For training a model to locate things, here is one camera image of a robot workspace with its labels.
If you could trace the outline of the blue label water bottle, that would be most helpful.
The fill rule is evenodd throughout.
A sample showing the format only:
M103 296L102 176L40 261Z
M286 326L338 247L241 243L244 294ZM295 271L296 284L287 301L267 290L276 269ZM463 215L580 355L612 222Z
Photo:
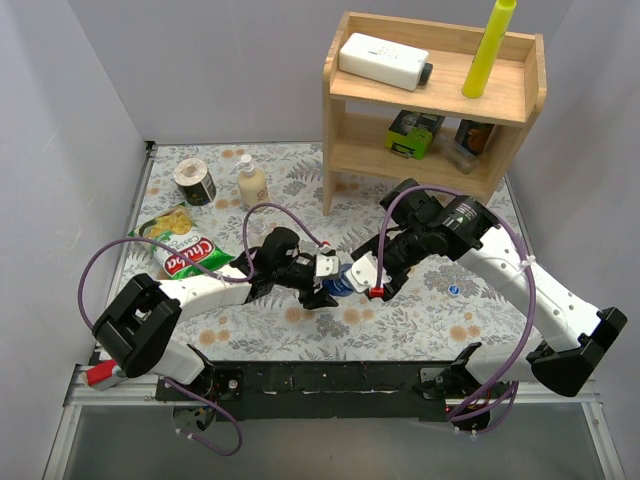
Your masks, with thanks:
M324 280L323 286L334 297L348 297L355 292L344 271L336 278Z

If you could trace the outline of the blue bottle cap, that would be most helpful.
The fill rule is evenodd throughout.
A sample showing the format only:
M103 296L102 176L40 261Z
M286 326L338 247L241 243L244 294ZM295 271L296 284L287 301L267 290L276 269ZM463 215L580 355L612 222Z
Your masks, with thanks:
M457 297L460 295L461 290L457 285L450 285L447 289L447 293L452 297Z

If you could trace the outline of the clear plastic bottle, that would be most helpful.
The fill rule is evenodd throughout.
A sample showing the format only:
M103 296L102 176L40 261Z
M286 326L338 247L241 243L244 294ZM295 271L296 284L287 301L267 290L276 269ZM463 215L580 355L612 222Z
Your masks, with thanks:
M270 226L261 217L252 218L248 226L248 243L250 247L260 247L271 232Z

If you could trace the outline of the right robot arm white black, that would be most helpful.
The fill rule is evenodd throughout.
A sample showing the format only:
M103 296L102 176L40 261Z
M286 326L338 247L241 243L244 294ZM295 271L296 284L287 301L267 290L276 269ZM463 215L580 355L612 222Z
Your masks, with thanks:
M379 234L352 253L345 274L356 292L389 301L413 267L440 256L482 278L526 317L515 344L471 344L429 387L469 398L498 382L538 382L564 397L580 392L627 323L620 310L580 299L537 263L506 223L467 195L442 205L407 179L380 205Z

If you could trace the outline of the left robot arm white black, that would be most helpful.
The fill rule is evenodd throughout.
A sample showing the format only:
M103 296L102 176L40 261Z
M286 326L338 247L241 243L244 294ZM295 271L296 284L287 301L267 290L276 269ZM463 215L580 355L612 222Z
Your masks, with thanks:
M277 227L257 247L213 272L181 280L134 276L92 325L94 338L127 378L153 373L178 383L193 400L219 387L215 367L195 347L173 340L178 323L212 310L243 305L276 286L293 289L306 310L337 306L324 286L340 273L328 244L315 254L299 250L298 235Z

